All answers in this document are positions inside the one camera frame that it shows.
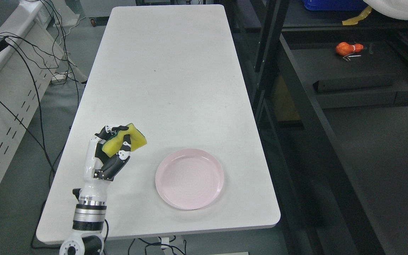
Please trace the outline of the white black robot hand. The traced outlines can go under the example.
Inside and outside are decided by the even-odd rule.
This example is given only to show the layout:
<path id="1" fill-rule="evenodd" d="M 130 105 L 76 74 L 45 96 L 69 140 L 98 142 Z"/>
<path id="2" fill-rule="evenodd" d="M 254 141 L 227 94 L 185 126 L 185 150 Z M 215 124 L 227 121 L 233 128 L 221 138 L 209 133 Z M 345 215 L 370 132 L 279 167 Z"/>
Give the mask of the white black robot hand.
<path id="1" fill-rule="evenodd" d="M 89 141 L 85 159 L 84 187 L 79 192 L 78 201 L 92 200 L 106 203 L 108 186 L 126 165 L 131 152 L 120 150 L 118 154 L 108 157 L 102 151 L 102 147 L 105 139 L 111 136 L 110 131 L 123 128 L 123 125 L 106 125 Z"/>

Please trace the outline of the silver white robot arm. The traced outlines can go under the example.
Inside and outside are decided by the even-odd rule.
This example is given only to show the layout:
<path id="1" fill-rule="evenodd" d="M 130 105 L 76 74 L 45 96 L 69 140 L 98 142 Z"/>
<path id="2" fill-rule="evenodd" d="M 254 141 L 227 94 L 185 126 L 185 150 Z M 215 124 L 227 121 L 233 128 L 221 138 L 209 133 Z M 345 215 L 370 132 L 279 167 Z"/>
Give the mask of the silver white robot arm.
<path id="1" fill-rule="evenodd" d="M 72 232 L 62 243 L 60 255 L 103 255 L 106 203 L 79 200 L 75 206 Z"/>

